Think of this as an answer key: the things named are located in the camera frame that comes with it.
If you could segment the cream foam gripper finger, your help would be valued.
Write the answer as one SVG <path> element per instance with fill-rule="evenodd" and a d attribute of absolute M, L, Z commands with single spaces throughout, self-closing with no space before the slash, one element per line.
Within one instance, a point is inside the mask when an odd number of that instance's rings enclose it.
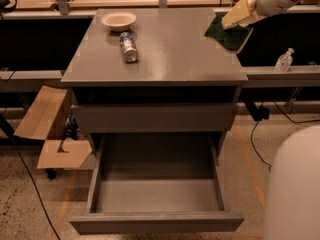
<path fill-rule="evenodd" d="M 247 27 L 265 19 L 256 11 L 256 0 L 239 0 L 232 9 L 223 16 L 221 24 L 224 30 L 236 26 Z"/>

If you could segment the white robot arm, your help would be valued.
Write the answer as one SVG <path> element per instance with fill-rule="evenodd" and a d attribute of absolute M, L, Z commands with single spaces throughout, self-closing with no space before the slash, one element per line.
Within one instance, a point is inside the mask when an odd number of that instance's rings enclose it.
<path fill-rule="evenodd" d="M 300 0 L 240 0 L 225 29 L 285 12 Z M 271 167 L 262 240 L 320 240 L 320 126 L 304 128 L 278 148 Z"/>

